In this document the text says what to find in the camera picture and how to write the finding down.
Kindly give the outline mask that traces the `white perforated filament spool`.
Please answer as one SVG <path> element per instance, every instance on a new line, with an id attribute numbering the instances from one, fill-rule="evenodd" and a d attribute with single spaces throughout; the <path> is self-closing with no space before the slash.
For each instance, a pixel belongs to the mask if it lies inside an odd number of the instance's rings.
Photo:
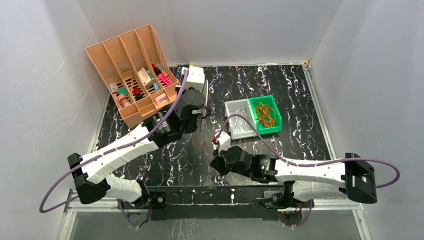
<path id="1" fill-rule="evenodd" d="M 205 79 L 203 89 L 202 89 L 202 93 L 205 97 L 204 106 L 207 106 L 208 105 L 208 95 L 209 95 L 209 81 L 207 79 Z"/>

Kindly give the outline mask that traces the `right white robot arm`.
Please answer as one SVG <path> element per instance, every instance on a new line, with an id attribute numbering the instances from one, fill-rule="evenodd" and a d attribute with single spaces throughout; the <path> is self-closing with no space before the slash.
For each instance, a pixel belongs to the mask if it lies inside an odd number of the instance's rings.
<path id="1" fill-rule="evenodd" d="M 362 204 L 378 201 L 374 167 L 364 160 L 354 160 L 354 153 L 332 163 L 329 160 L 285 160 L 273 154 L 252 155 L 233 146 L 215 150 L 210 166 L 220 175 L 230 172 L 261 184 L 283 186 L 282 202 L 295 207 L 312 199 L 348 198 Z"/>

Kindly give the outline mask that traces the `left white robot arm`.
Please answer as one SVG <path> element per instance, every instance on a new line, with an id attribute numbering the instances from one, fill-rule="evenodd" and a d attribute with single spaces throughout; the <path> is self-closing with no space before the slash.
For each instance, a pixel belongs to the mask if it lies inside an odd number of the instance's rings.
<path id="1" fill-rule="evenodd" d="M 190 87 L 184 89 L 179 99 L 164 107 L 137 125 L 131 132 L 86 155 L 73 153 L 67 160 L 83 205 L 102 198 L 115 198 L 144 208 L 151 194 L 140 179 L 128 180 L 112 174 L 137 157 L 180 140 L 184 134 L 197 130 L 197 121 L 206 109 L 206 96 Z"/>

